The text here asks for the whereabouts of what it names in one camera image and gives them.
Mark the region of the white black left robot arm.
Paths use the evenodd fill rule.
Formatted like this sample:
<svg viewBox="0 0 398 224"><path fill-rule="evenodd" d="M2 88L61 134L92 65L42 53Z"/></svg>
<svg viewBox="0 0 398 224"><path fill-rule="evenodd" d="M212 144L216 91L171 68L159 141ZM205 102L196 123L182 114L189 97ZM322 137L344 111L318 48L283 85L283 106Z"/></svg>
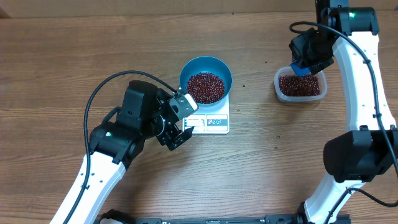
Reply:
<svg viewBox="0 0 398 224"><path fill-rule="evenodd" d="M157 138L173 151L192 136L177 122L198 109L188 93L168 94L139 80L129 83L123 104L112 109L89 137L89 154L52 223L94 223L106 198L122 179L144 142Z"/></svg>

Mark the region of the blue plastic measuring scoop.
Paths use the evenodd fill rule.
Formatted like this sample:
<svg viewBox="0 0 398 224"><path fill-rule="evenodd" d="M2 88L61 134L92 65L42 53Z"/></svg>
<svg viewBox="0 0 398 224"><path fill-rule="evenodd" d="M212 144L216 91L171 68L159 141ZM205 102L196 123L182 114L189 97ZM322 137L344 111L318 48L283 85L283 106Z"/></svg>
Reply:
<svg viewBox="0 0 398 224"><path fill-rule="evenodd" d="M298 77L303 77L305 75L311 74L311 71L309 68L300 68L297 65L297 61L294 60L291 64L290 67L292 68L292 70L294 71L294 73L296 74L296 76Z"/></svg>

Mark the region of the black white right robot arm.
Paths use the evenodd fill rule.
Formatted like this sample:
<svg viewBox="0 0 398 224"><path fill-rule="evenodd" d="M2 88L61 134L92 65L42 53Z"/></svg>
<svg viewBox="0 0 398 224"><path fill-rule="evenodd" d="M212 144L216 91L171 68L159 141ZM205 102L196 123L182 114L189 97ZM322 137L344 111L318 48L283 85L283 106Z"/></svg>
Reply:
<svg viewBox="0 0 398 224"><path fill-rule="evenodd" d="M346 102L346 131L323 150L326 174L292 223L349 223L340 210L363 185L397 166L397 125L389 110L378 60L379 24L371 7L317 0L317 19L289 47L296 75L337 63Z"/></svg>

